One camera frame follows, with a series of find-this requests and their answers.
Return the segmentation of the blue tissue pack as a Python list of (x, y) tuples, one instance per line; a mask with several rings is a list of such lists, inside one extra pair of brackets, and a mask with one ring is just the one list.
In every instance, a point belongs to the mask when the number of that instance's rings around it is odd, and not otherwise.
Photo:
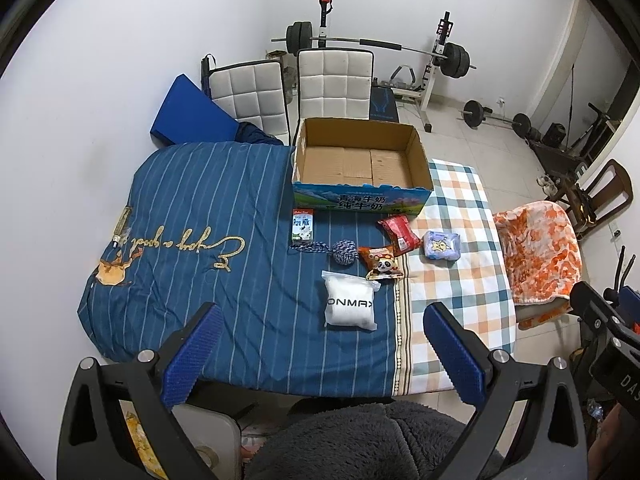
[(430, 260), (457, 261), (461, 256), (460, 236), (453, 232), (427, 231), (423, 250)]

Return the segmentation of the red snack packet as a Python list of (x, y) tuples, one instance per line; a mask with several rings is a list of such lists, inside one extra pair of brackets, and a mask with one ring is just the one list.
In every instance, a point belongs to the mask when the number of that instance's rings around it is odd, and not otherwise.
[(378, 224), (390, 238), (396, 257), (412, 252), (421, 246), (421, 239), (410, 228), (409, 220), (404, 214), (378, 220)]

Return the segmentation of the orange panda snack bag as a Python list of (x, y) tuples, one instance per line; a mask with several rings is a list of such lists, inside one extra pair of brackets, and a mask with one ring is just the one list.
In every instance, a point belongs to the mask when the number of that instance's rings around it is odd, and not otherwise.
[(359, 247), (358, 254), (368, 269), (366, 279), (369, 281), (400, 280), (405, 277), (392, 246)]

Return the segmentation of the white ONMAX pouch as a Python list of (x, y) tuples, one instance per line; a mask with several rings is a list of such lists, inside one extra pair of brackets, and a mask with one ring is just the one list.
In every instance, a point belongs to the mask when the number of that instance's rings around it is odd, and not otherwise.
[(356, 327), (373, 332), (375, 322), (374, 297), (381, 284), (360, 276), (323, 271), (326, 285), (326, 325)]

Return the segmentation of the blue white rope ball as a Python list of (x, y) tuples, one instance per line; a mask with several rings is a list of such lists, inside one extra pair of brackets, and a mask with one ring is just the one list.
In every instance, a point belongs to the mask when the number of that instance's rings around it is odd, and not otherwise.
[(353, 240), (338, 240), (332, 245), (305, 240), (294, 244), (293, 249), (308, 254), (326, 254), (339, 266), (351, 266), (358, 258), (358, 247)]

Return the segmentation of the milk carton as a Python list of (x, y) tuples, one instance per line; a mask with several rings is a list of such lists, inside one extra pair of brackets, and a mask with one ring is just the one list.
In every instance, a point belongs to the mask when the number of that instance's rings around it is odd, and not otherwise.
[(293, 246), (307, 245), (314, 240), (314, 211), (296, 208), (292, 211), (291, 242)]

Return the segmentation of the orange floral blanket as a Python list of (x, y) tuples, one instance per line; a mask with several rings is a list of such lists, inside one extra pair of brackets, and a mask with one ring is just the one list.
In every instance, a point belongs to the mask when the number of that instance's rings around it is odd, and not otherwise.
[(582, 279), (582, 256), (565, 210), (537, 200), (494, 214), (520, 330), (570, 312), (570, 292)]

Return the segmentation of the brown wooden chair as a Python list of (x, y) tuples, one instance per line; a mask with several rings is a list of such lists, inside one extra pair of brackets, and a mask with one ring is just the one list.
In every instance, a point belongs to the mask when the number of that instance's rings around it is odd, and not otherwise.
[(578, 240), (612, 220), (634, 199), (630, 175), (615, 159), (610, 159), (586, 188), (564, 179), (561, 190)]

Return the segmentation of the plaid bed sheet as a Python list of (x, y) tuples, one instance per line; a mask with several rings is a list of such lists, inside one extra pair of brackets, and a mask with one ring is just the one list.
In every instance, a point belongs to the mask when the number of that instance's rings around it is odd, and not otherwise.
[(430, 260), (421, 248), (399, 258), (405, 277), (394, 285), (394, 396), (452, 388), (423, 331), (423, 311), (434, 301), (472, 330), (489, 349), (514, 351), (516, 318), (494, 216), (480, 177), (469, 166), (432, 159), (434, 191), (410, 228), (456, 233), (461, 256)]

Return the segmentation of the floor barbell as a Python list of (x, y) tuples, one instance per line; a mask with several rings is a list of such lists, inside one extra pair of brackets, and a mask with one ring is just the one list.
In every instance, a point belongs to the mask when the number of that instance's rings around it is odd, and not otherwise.
[(484, 122), (495, 122), (507, 125), (521, 139), (531, 139), (534, 136), (534, 127), (530, 118), (524, 113), (515, 114), (512, 118), (506, 118), (495, 114), (491, 108), (480, 104), (475, 100), (466, 101), (461, 110), (461, 117), (469, 128), (477, 129)]

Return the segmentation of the blue striped bed cover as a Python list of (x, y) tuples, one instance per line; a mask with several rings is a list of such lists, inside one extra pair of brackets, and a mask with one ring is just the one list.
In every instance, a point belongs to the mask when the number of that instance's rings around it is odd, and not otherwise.
[(158, 349), (196, 310), (224, 315), (203, 376), (296, 396), (401, 396), (409, 390), (408, 315), (397, 286), (376, 292), (375, 330), (329, 325), (326, 254), (291, 244), (284, 146), (188, 143), (134, 174), (125, 239), (104, 250), (79, 321), (107, 359)]

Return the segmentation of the barbell on rack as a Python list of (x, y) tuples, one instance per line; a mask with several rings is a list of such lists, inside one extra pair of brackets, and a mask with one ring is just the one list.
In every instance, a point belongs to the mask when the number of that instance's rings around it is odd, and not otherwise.
[(369, 38), (347, 38), (347, 37), (327, 37), (314, 36), (311, 22), (294, 22), (288, 25), (285, 36), (282, 38), (272, 38), (272, 42), (284, 42), (286, 52), (296, 55), (300, 50), (317, 46), (320, 42), (342, 42), (343, 44), (359, 44), (363, 47), (372, 47), (392, 51), (408, 51), (430, 56), (436, 60), (436, 65), (440, 72), (449, 78), (462, 78), (470, 70), (475, 70), (476, 66), (471, 64), (469, 52), (464, 47), (452, 42), (446, 42), (441, 51), (425, 51), (413, 49), (396, 42), (382, 41)]

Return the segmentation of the white padded chair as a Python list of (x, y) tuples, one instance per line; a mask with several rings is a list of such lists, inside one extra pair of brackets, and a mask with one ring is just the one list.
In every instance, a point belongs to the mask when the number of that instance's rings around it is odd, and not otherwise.
[(370, 118), (374, 55), (361, 49), (304, 49), (297, 55), (298, 124), (307, 118)]
[(201, 59), (201, 88), (237, 122), (250, 122), (289, 144), (291, 127), (282, 65), (258, 60), (218, 66), (211, 54)]

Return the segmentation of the dark blue cloth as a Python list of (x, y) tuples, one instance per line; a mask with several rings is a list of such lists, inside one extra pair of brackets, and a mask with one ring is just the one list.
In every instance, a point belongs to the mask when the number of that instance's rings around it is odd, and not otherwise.
[(247, 144), (269, 144), (269, 145), (282, 145), (283, 142), (265, 133), (261, 128), (255, 126), (251, 122), (240, 122), (238, 130), (235, 133), (235, 142), (247, 143)]

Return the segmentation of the left white padded chair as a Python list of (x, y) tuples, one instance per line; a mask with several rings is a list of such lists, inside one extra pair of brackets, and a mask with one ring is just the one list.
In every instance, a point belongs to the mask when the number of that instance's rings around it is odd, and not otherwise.
[(237, 122), (250, 122), (289, 144), (291, 127), (282, 65), (258, 60), (218, 66), (211, 54), (201, 59), (201, 88)]

